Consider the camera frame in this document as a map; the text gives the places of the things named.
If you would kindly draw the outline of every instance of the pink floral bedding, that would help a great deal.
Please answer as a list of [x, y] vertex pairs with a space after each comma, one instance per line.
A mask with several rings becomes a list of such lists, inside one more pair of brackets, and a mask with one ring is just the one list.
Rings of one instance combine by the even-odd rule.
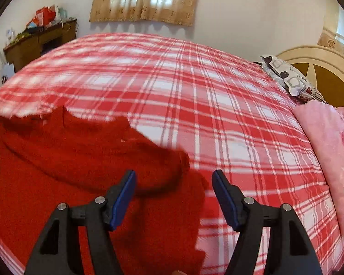
[[320, 162], [344, 236], [344, 107], [310, 101], [293, 112]]

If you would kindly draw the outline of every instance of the red sweater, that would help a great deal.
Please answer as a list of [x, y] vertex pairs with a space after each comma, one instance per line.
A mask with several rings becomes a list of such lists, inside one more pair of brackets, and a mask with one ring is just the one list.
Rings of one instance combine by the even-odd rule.
[[[126, 118], [95, 123], [64, 108], [25, 118], [0, 117], [0, 237], [26, 264], [51, 212], [60, 202], [84, 205], [137, 174], [136, 196], [111, 239], [126, 275], [198, 274], [195, 250], [207, 187], [183, 151], [155, 145]], [[80, 246], [93, 274], [85, 228]]]

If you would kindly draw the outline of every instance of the patterned pillowcase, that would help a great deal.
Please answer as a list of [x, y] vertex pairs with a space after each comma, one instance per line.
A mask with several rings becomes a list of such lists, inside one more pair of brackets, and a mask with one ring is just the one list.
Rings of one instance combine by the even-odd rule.
[[263, 70], [278, 82], [290, 95], [298, 99], [308, 102], [317, 100], [327, 103], [321, 93], [316, 89], [307, 78], [295, 67], [287, 62], [277, 58], [276, 56], [262, 56]]

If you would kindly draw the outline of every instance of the clutter on desk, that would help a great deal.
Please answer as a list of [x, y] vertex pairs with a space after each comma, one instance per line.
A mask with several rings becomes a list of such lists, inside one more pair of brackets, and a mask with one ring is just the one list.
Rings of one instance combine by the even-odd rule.
[[35, 16], [31, 19], [23, 32], [15, 36], [13, 28], [10, 28], [6, 31], [6, 46], [16, 44], [21, 39], [30, 36], [31, 34], [42, 32], [48, 27], [64, 24], [67, 22], [74, 21], [75, 18], [67, 17], [67, 11], [63, 7], [57, 7], [52, 5], [50, 7], [43, 7], [36, 11]]
[[76, 38], [77, 20], [53, 21], [46, 26], [28, 28], [3, 49], [6, 61], [18, 72], [31, 61]]

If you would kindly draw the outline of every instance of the red plaid bedsheet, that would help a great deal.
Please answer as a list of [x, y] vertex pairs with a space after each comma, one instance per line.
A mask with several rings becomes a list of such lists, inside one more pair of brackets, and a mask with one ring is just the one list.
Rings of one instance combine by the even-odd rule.
[[[156, 143], [184, 148], [209, 182], [222, 169], [245, 196], [271, 206], [292, 204], [324, 274], [344, 263], [329, 188], [292, 114], [297, 102], [259, 65], [171, 38], [86, 36], [33, 61], [0, 88], [0, 115], [60, 105], [85, 119], [127, 116]], [[201, 274], [223, 274], [237, 238], [210, 188], [196, 245], [206, 252]], [[256, 274], [263, 272], [268, 243], [267, 229]], [[14, 274], [23, 273], [1, 240], [0, 255]]]

